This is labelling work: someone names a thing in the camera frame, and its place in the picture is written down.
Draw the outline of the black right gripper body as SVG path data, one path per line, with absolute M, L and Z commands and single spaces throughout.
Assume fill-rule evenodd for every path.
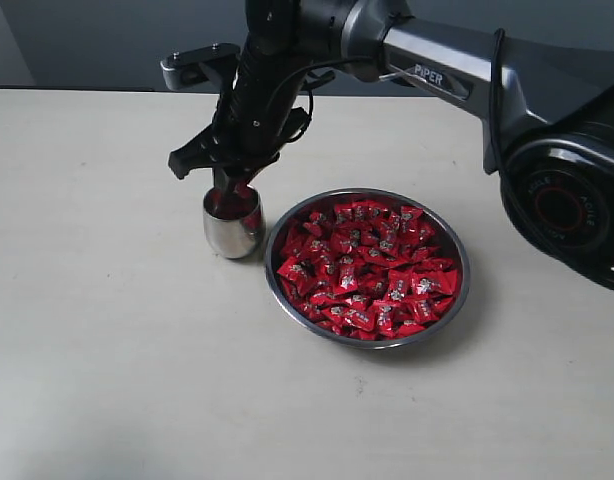
M 209 126 L 169 154 L 173 174 L 183 179 L 195 169 L 224 168 L 231 178 L 239 178 L 273 163 L 307 119 L 293 105 L 311 65 L 308 56 L 267 55 L 247 40 L 232 83 L 219 90 Z

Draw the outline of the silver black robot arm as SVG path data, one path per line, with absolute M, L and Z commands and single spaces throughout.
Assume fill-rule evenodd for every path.
M 533 246 L 614 290 L 614 51 L 565 48 L 434 23 L 404 1 L 250 1 L 243 46 L 161 63 L 167 86 L 219 90 L 211 123 L 169 155 L 233 191 L 298 140 L 295 104 L 337 72 L 416 87 L 478 118 L 483 168 Z

